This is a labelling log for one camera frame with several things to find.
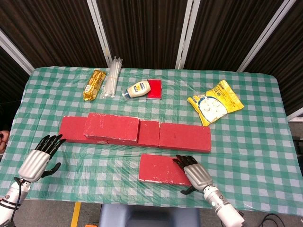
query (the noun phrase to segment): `bundle of straws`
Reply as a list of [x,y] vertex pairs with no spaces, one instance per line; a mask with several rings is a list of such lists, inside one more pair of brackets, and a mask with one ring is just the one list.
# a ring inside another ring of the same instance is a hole
[[116,87],[117,87],[117,81],[120,69],[122,67],[122,61],[123,59],[118,58],[116,59],[116,56],[110,63],[109,68],[109,75],[107,77],[107,81],[105,86],[102,89],[101,97],[114,97],[116,93]]

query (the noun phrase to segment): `yellow snack bag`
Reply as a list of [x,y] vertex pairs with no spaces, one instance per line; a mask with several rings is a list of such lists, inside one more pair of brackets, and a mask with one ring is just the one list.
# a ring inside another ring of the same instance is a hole
[[87,83],[83,91],[84,101],[93,101],[100,90],[100,87],[105,79],[106,72],[100,70],[94,70],[90,76],[89,82]]
[[244,107],[226,80],[204,94],[187,99],[198,112],[203,126]]

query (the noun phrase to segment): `red foam block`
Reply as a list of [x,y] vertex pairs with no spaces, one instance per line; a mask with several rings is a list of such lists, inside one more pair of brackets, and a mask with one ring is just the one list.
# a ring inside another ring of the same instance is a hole
[[108,140],[125,145],[136,145],[139,131],[139,118],[103,113],[89,113],[84,126],[88,138]]
[[210,128],[161,123],[159,148],[209,153],[212,149]]
[[140,121],[138,145],[144,147],[159,146],[160,123],[156,121]]
[[84,136],[84,125],[87,117],[63,117],[59,129],[62,139],[71,143],[101,143],[107,144],[106,140],[87,138]]
[[151,91],[147,93],[147,99],[162,99],[162,81],[160,79],[148,79],[147,80]]
[[141,155],[139,180],[151,183],[166,183],[191,186],[184,172],[173,162],[173,157]]

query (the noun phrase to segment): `gray floor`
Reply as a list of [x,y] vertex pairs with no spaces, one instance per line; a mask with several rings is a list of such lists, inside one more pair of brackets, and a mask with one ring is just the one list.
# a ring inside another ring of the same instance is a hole
[[[89,223],[98,223],[101,204],[82,203],[78,227]],[[25,201],[15,214],[17,227],[69,227],[74,209],[73,202],[64,201]],[[213,210],[200,209],[202,227],[220,227],[220,221]],[[257,227],[266,213],[242,211],[250,227]],[[282,215],[286,227],[303,227],[301,217]],[[276,227],[273,222],[266,222],[264,227]]]

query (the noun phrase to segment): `green checkered tablecloth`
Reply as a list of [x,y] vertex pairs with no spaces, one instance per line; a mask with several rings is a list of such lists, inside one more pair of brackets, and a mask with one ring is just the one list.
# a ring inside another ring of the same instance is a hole
[[[211,124],[212,152],[64,143],[48,168],[53,176],[32,184],[28,198],[151,206],[204,207],[202,194],[181,186],[138,181],[141,154],[193,155],[238,209],[303,215],[303,180],[277,80],[269,75],[225,71],[122,69],[115,98],[83,101],[90,68],[38,68],[30,76],[15,116],[4,159],[0,195],[5,195],[27,154],[39,140],[58,134],[63,116],[89,112],[201,125],[187,98],[226,79],[245,107]],[[162,100],[125,101],[121,91],[147,78],[162,79]]]

